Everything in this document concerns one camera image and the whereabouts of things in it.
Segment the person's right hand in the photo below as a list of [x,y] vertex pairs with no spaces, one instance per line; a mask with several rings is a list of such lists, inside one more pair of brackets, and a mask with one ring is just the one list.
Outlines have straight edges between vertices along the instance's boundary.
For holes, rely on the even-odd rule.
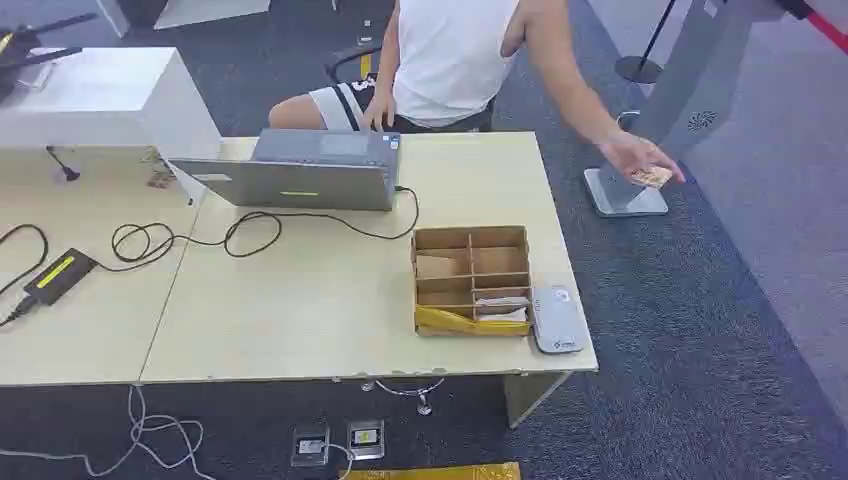
[[396,103],[389,90],[376,90],[363,113],[363,122],[368,130],[391,131],[395,125]]

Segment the person's left hand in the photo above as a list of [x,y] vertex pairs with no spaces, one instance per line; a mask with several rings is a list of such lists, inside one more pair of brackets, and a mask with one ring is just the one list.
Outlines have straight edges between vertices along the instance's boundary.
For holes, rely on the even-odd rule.
[[638,186],[662,188],[670,180],[685,181],[678,164],[653,142],[617,131],[597,144],[609,163]]

